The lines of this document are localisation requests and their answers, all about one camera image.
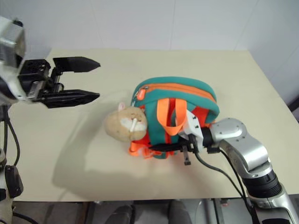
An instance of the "floor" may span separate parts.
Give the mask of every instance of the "floor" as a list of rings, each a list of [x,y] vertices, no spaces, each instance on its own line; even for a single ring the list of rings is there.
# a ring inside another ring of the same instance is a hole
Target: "floor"
[[[293,195],[291,198],[299,214],[299,195]],[[181,201],[189,212],[193,224],[217,223],[214,204],[210,199],[182,199]],[[14,202],[14,211],[35,219],[39,224],[104,224],[116,208],[132,203],[133,201],[92,203],[86,218],[86,204],[82,203]],[[168,224],[166,201],[134,202],[134,204],[135,224]],[[251,223],[251,218],[241,199],[228,200],[228,204],[223,204],[221,210],[224,223]],[[27,222],[14,217],[13,224],[27,224]]]

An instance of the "stuffed toy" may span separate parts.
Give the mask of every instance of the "stuffed toy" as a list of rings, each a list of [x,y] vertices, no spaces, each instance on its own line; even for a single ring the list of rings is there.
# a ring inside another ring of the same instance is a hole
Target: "stuffed toy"
[[[125,107],[120,103],[118,110],[105,119],[105,131],[111,137],[124,142],[142,139],[148,126],[144,111],[138,107]]]

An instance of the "table surface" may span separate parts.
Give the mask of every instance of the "table surface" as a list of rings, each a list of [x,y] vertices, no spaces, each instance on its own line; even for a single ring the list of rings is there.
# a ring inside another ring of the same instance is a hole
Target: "table surface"
[[[9,111],[21,145],[18,164],[24,192],[21,201],[98,201],[237,197],[226,177],[192,155],[167,160],[127,153],[129,144],[106,135],[105,116],[120,101],[130,102],[134,88],[158,76],[202,80],[214,90],[217,120],[241,120],[267,148],[274,170],[289,194],[299,193],[299,125],[247,51],[53,50],[53,57],[85,56],[101,64],[89,73],[62,75],[66,89],[99,92],[87,105],[47,109],[17,103]],[[8,161],[15,158],[9,137]],[[234,174],[221,154],[202,154],[208,163]]]

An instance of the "white wall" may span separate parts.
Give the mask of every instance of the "white wall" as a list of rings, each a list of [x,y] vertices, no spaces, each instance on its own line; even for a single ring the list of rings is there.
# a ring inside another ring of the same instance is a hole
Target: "white wall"
[[[286,103],[299,95],[298,0],[0,0],[30,57],[50,48],[248,49]]]

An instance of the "zipper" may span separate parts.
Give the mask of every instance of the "zipper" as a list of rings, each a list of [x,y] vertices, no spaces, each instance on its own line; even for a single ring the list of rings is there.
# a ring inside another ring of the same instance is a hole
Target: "zipper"
[[[132,106],[134,106],[137,100],[143,100],[147,92],[151,92],[156,89],[184,91],[186,93],[208,98],[216,103],[216,101],[214,100],[213,96],[210,93],[204,90],[199,90],[196,87],[192,87],[192,86],[186,87],[185,85],[182,84],[147,84],[145,86],[140,87],[140,89],[135,93]]]

